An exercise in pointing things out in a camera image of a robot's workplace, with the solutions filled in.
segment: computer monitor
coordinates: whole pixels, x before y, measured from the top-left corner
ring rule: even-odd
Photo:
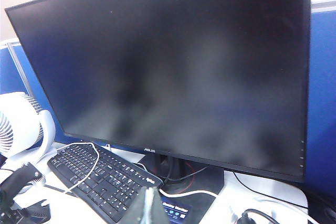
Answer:
[[[303,181],[310,0],[6,10],[64,133]]]

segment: blue cubicle partition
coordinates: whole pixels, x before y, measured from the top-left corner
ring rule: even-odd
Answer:
[[[41,104],[41,107],[45,110],[49,110],[55,120],[56,126],[56,141],[60,143],[71,143],[77,139],[64,136],[62,129],[56,119],[54,112],[47,100],[44,91],[37,80],[35,73],[28,62],[28,59],[21,46],[14,47],[15,52],[19,58],[20,63],[23,66],[23,70],[27,76],[27,79],[33,90],[35,99]],[[27,93],[27,90],[20,78],[18,71],[12,61],[11,55],[7,48],[0,50],[0,94],[23,91]]]
[[[311,17],[306,184],[336,196],[336,12]]]

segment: asus logo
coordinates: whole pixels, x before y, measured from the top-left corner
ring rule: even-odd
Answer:
[[[152,150],[152,149],[149,149],[149,148],[145,148],[145,152],[154,152],[155,153],[155,150]]]
[[[146,181],[149,182],[149,183],[155,184],[155,181],[150,179],[150,178],[146,178]]]

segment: fan grille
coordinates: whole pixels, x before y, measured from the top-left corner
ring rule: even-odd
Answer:
[[[0,152],[6,153],[13,144],[13,130],[9,120],[0,111]]]
[[[38,103],[38,101],[36,101],[34,98],[30,97],[29,95],[25,93],[22,94],[22,97],[26,99],[33,106],[37,114],[41,112],[42,108],[41,108],[41,105]],[[43,129],[42,129],[42,125],[40,124],[40,131],[38,133],[38,138],[36,141],[41,140],[42,137],[43,137]]]

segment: monitor base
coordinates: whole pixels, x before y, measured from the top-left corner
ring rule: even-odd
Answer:
[[[158,156],[158,154],[146,155],[139,161],[139,163],[144,164],[153,174],[165,177],[169,170],[167,164],[171,161]],[[200,170],[205,166],[201,163],[185,161],[178,158],[175,158],[172,162],[175,167],[171,178],[183,177],[187,174]],[[194,190],[208,190],[218,194],[222,190],[223,186],[224,170],[220,167],[209,166],[204,171],[190,176],[182,181],[168,181],[162,189],[168,194],[180,194]],[[207,194],[196,194],[169,199],[170,202],[176,203],[176,205],[182,205],[185,206],[185,208],[188,208],[188,215],[183,221],[183,224],[199,223],[207,213],[214,200],[214,197]]]

